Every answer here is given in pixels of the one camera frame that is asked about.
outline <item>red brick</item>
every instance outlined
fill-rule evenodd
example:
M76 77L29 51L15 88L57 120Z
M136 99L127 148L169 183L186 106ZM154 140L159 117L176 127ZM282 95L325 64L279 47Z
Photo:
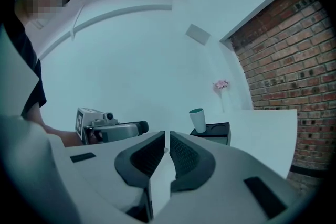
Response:
M307 127L298 126L298 132L305 132Z
M253 62L253 63L250 63L250 64L247 65L247 66L244 66L244 67L243 67L243 70L244 70L244 72L247 72L247 71L249 71L249 70L256 69L258 66L259 66L259 65L258 65L258 62Z
M308 118L308 112L298 113L298 119L306 119L306 118Z
M290 5L292 5L291 0L274 0L270 4L270 11L269 14L272 17L275 17L277 14L288 8Z
M274 36L274 38L278 41L282 41L285 38L288 38L290 35L291 35L290 32L287 30L277 34L276 36Z
M328 92L323 95L324 101L336 100L336 92Z
M278 26L276 26L276 27L274 27L273 29L271 29L270 31L268 31L268 32L266 33L266 35L267 35L268 37L272 37L272 36L276 35L277 33L279 33L280 31L281 31L280 28L279 28Z
M317 94L321 92L326 92L327 87L325 85L314 86L310 88L304 88L301 90L301 95L310 95L310 94Z
M336 126L320 126L319 132L321 132L321 133L329 133L330 131L336 130L335 127Z
M320 54L317 56L318 63L329 62L335 59L336 59L336 50L328 51L324 54Z
M311 27L311 30L314 32L314 34L317 34L321 31L323 31L325 28L324 28L324 25L322 22L319 22L317 24L314 24L312 27Z
M288 94L290 97L298 97L301 96L301 91L300 90L290 91Z
M286 98L286 96L287 96L286 92L278 92L278 93L264 94L262 96L262 99L263 100L282 99Z
M254 46L264 42L265 40L267 40L267 36L266 35L262 35L258 38L256 38L255 40L253 40L253 42L251 43L251 48L253 48Z
M328 109L336 109L336 101L328 103Z
M280 85L280 91L287 91L307 86L307 80L300 80L297 82L284 83Z
M329 73L321 78L323 83L336 80L336 72Z
M267 65L271 62L272 62L272 59L271 59L270 56L268 56L268 57L262 58L262 60L259 61L259 66L262 67L262 66L265 66L265 65Z
M292 55L292 54L296 53L297 51L298 51L298 48L296 46L292 46L292 47L280 50L280 51L272 54L271 57L272 57L273 60L278 60L278 59L281 59L283 57Z
M326 140L298 139L298 142L305 145L326 145Z
M280 63L274 62L274 63L270 63L269 65L257 68L255 72L256 74L261 74L261 73L265 73L268 71L272 71L274 69L278 69L279 67L280 67Z
M326 19L324 19L324 20L323 20L323 25L324 25L325 28L329 28L329 27L331 27L331 26L332 26L332 23L331 23L330 18L326 18Z
M294 81L294 80L298 80L299 79L299 76L297 73L292 73L292 74L288 74L286 75L286 81L289 82L289 81Z
M247 57L250 57L251 55L253 55L253 51L248 50L246 52L243 52L241 55L238 55L238 59L239 59L239 61L241 61L241 60L244 60Z
M305 104L302 106L302 111L316 111L316 110L325 110L327 109L327 103L318 103L318 104Z
M253 102L253 106L268 106L268 101Z
M321 111L322 118L329 118L329 117L335 117L335 116L336 116L336 109Z
M262 59L266 56L271 55L274 52L275 52L274 48L270 47L270 48L267 48L266 50L263 50L263 51L259 52L258 54L255 54L255 55L251 56L250 60L251 60L251 62L255 62L255 61L260 60L260 59Z
M267 39L263 44L265 45L265 47L269 47L272 46L273 44L275 44L276 42L278 42L278 40L276 38L269 38Z
M311 44L310 40L307 39L303 42L298 43L297 46L298 46L299 50L306 50L306 49L310 48L312 46L312 44Z
M263 97L261 95L256 95L256 96L252 96L252 101L255 102L255 101L260 101L262 100Z
M313 67L309 70L305 70L304 74L306 77L317 76L326 72L326 68L323 65Z
M242 67L248 65L249 63L251 63L251 62L250 62L250 59L248 59L248 58L240 61L240 64L241 64Z
M257 75L257 76L254 76L252 78L247 79L247 83L252 84L254 82L258 82L258 81L263 80L263 79L264 79L263 75Z
M275 44L274 47L275 47L276 50L282 50L282 49L287 48L288 45L287 45L287 42L286 42L285 40L283 40L283 41L281 41L281 42Z
M336 119L324 119L323 124L324 125L336 125Z
M312 6L308 6L304 8L301 12L305 17L308 17L309 15L313 14L315 10Z
M307 85L308 86L315 86L315 85L319 85L319 84L320 84L320 78L319 77L307 79Z
M322 101L321 95L312 95L309 97L309 103L319 103Z
M326 18L327 16L327 12L325 10L321 10L319 12L316 12L313 15L313 18L315 19L316 22L319 22L320 20L323 20L324 18Z
M279 91L279 86L275 85L275 86L271 86L271 87L266 87L266 91L267 91L267 93L278 92Z
M282 101L284 105L308 104L308 97L287 98Z
M263 85L261 82L257 82L257 83L253 83L253 84L250 84L249 85L249 88L250 90L254 90L254 89L257 89L257 88L261 88Z
M272 79L277 76L277 72L273 70L271 72L264 73L263 75L265 79Z
M313 119L318 119L321 116L321 111L309 112L308 117Z
M250 90L250 93L251 93L251 95L261 95L261 94L266 93L266 89L261 88L261 89L256 89L256 90Z
M304 19L301 23L304 28L307 28L309 26L312 26L314 23L316 23L316 20L314 16L310 16L309 18Z
M236 55L238 56L238 55L241 55L243 52L245 52L245 48L243 47L243 48L239 48L239 49L235 49L235 53L236 53Z
M327 42L320 44L319 46L320 46L321 52L326 52L326 51L332 50L333 48L336 48L336 42L335 42L335 39L332 39L332 40L328 40Z
M294 62L295 62L295 61L294 61L293 56L290 56L290 57L288 57L288 58L285 58L285 59L280 60L280 65L281 65L282 67L284 67L284 66L287 66L287 65L291 65L291 64L294 63Z
M307 58L311 58L311 57L313 57L313 56L315 56L319 53L320 53L319 47L313 47L313 48L311 48L309 50L305 50L305 51L303 51L299 54L295 54L294 59L295 59L295 62L299 62L299 61L303 61Z
M258 53L258 52L260 52L263 49L265 49L265 45L264 45L264 43L261 43L258 46L254 47L253 51L254 51L254 53Z
M325 64L327 71L332 71L336 69L336 61L328 62Z
M310 41L313 45L322 43L330 38L332 38L334 36L334 33L332 31L332 29L328 29L326 31L323 31L322 33L319 33L315 36L313 36Z
M269 105L271 105L271 106L280 106L280 105L282 105L282 101L281 100L270 100L269 101Z
M312 31L310 29L305 29L304 31L301 31L289 38L286 39L288 45L293 45L297 42L300 42L301 40L304 40L306 38L309 38L313 35Z
M336 82L328 83L328 90L335 91L336 90Z
M294 65L286 66L277 70L277 75L282 76L284 74L294 73L304 69L303 63L299 62Z
M284 30L302 19L303 19L302 13L296 13L289 19L285 20L283 23L279 24L279 28L280 30Z
M318 64L317 64L316 58L311 58L303 62L304 68L310 68L310 67L314 67L317 65Z
M255 74L256 73L254 72L254 70L251 70L251 71L245 72L245 77L248 79L248 78L255 76Z
M302 31L302 30L303 30L303 26L302 26L300 23L297 23L297 24L291 26L288 30L289 30L289 32L290 32L292 35L294 35L294 34L296 34L297 32Z
M314 2L312 6L314 7L315 11L318 11L322 8L322 4L319 1Z
M282 20L287 19L288 17L292 16L294 14L294 10L292 8L287 8L284 12L280 13L279 16Z

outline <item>white panel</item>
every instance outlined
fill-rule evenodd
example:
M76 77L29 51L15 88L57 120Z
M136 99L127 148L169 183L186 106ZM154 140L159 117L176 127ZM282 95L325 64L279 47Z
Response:
M297 138L296 110L242 110L229 115L231 142L287 178Z

